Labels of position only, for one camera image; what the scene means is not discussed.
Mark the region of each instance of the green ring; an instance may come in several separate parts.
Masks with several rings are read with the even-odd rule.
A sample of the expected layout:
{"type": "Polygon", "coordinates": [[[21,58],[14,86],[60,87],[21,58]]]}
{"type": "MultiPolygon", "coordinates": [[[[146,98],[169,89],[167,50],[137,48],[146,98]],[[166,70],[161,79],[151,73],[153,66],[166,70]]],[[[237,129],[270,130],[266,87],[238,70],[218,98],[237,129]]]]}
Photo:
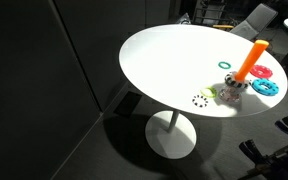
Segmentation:
{"type": "Polygon", "coordinates": [[[218,63],[218,66],[219,66],[220,68],[222,68],[222,69],[229,69],[229,68],[232,67],[230,63],[225,62],[225,61],[219,62],[219,63],[218,63]]]}
{"type": "Polygon", "coordinates": [[[217,95],[217,91],[216,91],[216,89],[213,88],[213,87],[206,87],[206,88],[204,88],[204,89],[201,89],[200,92],[201,92],[201,94],[202,94],[203,96],[208,97],[208,98],[215,98],[216,95],[217,95]],[[211,91],[211,95],[203,93],[203,90],[205,90],[205,89],[210,90],[210,91],[211,91]]]}

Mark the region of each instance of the blue ring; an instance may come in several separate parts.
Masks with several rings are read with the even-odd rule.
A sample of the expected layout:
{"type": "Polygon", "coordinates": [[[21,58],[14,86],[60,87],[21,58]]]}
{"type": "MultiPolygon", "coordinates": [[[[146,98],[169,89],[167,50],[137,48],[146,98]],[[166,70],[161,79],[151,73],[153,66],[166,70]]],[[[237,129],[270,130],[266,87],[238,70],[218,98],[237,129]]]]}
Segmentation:
{"type": "Polygon", "coordinates": [[[252,87],[256,92],[265,96],[274,96],[279,91],[278,86],[274,82],[264,78],[253,81],[252,87]]]}
{"type": "Polygon", "coordinates": [[[219,62],[219,63],[218,63],[218,66],[219,66],[220,68],[222,68],[222,69],[229,69],[229,68],[231,68],[231,64],[228,63],[228,62],[224,62],[224,61],[219,62]]]}

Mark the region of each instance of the stacking ring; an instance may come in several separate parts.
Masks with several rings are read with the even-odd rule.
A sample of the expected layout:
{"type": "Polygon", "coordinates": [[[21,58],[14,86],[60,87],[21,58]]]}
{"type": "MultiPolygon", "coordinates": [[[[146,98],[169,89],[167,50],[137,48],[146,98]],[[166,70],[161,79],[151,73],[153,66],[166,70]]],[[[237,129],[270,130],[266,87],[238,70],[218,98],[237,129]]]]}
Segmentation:
{"type": "Polygon", "coordinates": [[[201,94],[208,98],[215,98],[216,97],[216,89],[213,87],[206,87],[204,89],[201,89],[201,94]]]}
{"type": "Polygon", "coordinates": [[[263,78],[254,80],[252,87],[256,92],[265,96],[274,96],[279,91],[278,86],[274,82],[263,78]]]}
{"type": "Polygon", "coordinates": [[[199,94],[194,96],[192,102],[194,103],[195,106],[200,108],[206,107],[208,104],[207,98],[199,94]]]}
{"type": "Polygon", "coordinates": [[[254,65],[250,73],[255,77],[267,79],[273,75],[272,71],[269,68],[261,65],[254,65]]]}
{"type": "Polygon", "coordinates": [[[235,74],[236,74],[235,71],[227,74],[225,76],[225,84],[236,88],[246,89],[248,87],[249,81],[248,80],[244,80],[243,82],[236,81],[234,77],[235,74]]]}
{"type": "Polygon", "coordinates": [[[232,67],[230,63],[224,61],[219,62],[218,66],[222,69],[229,69],[232,67]]]}

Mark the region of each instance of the orange cylinder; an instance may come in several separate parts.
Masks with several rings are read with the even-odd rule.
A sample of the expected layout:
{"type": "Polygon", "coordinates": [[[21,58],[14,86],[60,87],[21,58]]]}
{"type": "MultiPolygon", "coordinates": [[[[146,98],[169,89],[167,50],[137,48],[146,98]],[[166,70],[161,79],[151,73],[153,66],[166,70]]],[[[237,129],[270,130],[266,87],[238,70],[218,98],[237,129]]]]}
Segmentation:
{"type": "Polygon", "coordinates": [[[252,67],[254,66],[258,58],[261,56],[261,54],[265,51],[268,45],[269,43],[264,40],[255,41],[240,70],[235,74],[235,80],[245,80],[246,75],[251,71],[252,67]]]}

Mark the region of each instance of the table base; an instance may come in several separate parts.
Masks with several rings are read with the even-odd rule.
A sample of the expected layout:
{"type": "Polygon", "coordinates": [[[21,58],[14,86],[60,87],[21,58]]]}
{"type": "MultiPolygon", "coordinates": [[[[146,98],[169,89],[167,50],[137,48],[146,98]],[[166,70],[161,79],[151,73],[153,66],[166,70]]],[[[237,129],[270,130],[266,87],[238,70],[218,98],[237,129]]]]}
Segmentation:
{"type": "Polygon", "coordinates": [[[196,132],[192,123],[181,114],[169,132],[172,114],[172,111],[154,114],[146,124],[145,135],[148,144],[157,154],[169,159],[179,159],[194,149],[196,132]]]}

